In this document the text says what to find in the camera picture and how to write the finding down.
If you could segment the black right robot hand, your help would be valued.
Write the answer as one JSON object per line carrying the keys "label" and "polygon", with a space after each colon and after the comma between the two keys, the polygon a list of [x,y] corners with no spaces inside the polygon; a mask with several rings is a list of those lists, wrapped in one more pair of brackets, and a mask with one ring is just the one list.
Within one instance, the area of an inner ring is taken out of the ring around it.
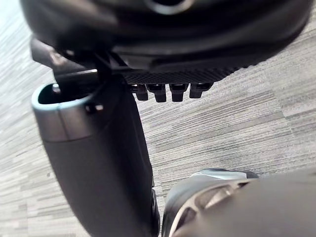
{"label": "black right robot hand", "polygon": [[93,237],[313,237],[316,171],[204,169],[159,214],[136,101],[200,98],[302,32],[311,0],[23,0],[34,61],[55,83],[32,108],[73,213]]}

